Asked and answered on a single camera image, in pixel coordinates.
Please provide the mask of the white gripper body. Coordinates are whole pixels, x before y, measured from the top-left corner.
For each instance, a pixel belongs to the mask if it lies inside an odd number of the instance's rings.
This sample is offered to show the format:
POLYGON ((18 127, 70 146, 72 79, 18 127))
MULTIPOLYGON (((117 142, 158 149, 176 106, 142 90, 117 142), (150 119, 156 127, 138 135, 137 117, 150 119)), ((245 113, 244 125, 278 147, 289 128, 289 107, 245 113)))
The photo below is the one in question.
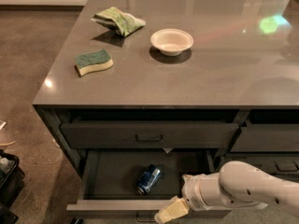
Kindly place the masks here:
POLYGON ((204 175, 193 175, 189 182, 184 182, 181 190, 183 199, 193 211, 208 209, 200 191, 200 181, 203 177, 204 175))

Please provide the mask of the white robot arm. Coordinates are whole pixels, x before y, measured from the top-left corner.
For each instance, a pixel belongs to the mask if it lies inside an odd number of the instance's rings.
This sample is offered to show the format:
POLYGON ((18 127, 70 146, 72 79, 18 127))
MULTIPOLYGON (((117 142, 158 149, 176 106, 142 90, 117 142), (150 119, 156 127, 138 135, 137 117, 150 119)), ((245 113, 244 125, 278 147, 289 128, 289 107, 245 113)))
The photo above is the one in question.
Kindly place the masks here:
POLYGON ((280 179, 243 161, 229 161, 211 175, 185 175, 182 196, 175 196, 154 216, 158 224, 190 211, 263 209, 274 205, 299 217, 299 184, 280 179))

